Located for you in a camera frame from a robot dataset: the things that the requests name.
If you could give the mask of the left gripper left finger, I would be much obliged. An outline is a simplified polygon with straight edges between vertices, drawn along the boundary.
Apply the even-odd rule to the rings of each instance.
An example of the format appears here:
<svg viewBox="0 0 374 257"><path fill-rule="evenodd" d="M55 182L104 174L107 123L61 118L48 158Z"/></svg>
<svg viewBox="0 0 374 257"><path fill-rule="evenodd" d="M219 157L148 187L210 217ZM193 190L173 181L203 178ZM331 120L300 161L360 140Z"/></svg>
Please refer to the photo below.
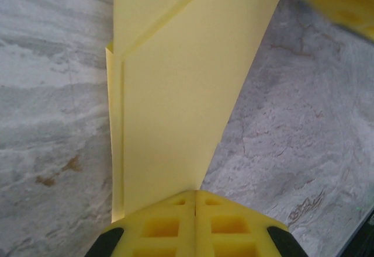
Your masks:
<svg viewBox="0 0 374 257"><path fill-rule="evenodd" d="M86 256L194 256L195 191L119 219L97 237Z"/></svg>

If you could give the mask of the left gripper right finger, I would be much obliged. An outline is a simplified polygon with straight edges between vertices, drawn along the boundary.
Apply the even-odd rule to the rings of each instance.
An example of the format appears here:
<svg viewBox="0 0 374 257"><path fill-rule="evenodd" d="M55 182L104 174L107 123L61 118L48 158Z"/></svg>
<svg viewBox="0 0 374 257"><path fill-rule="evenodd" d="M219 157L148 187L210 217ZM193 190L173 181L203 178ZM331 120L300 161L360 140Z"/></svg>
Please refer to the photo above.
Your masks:
<svg viewBox="0 0 374 257"><path fill-rule="evenodd" d="M306 256L282 222L214 193L195 192L196 256Z"/></svg>

